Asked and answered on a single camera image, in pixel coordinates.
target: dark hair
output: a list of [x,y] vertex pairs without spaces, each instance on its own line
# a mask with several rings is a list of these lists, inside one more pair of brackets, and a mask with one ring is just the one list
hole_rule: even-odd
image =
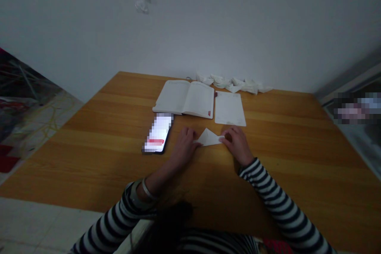
[[132,253],[154,253],[161,249],[165,250],[165,253],[175,253],[185,222],[192,214],[193,207],[186,201],[180,201],[159,211],[154,223],[140,239],[137,247],[132,249]]

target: bracelet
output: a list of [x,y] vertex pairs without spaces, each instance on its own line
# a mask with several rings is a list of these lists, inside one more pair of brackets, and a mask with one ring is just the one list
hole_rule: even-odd
[[144,178],[144,179],[142,180],[142,186],[143,186],[143,190],[144,190],[144,192],[146,193],[146,195],[147,195],[150,199],[152,199],[152,200],[158,200],[158,199],[159,199],[158,197],[153,196],[153,195],[150,193],[150,191],[148,190],[148,188],[147,188],[147,186],[146,186],[146,178]]

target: pixelated area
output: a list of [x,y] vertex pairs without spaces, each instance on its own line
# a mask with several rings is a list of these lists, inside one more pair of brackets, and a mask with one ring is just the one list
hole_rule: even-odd
[[144,145],[142,146],[142,152],[147,155],[162,152],[172,124],[172,113],[157,113],[152,123],[152,128],[149,130]]
[[337,124],[380,124],[381,93],[335,93],[333,116]]

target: phone screen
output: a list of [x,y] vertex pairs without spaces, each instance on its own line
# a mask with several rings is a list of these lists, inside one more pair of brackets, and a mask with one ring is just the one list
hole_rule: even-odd
[[161,153],[164,151],[169,129],[173,122],[172,113],[157,113],[152,129],[144,142],[144,153]]

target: notebook page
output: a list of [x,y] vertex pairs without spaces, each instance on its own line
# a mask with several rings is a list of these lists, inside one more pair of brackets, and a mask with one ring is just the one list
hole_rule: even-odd
[[156,101],[156,106],[152,110],[154,112],[169,112],[181,115],[189,86],[188,81],[166,81]]
[[239,93],[217,92],[214,122],[217,124],[246,126],[241,95]]
[[183,113],[213,118],[214,88],[198,81],[193,81],[189,87]]

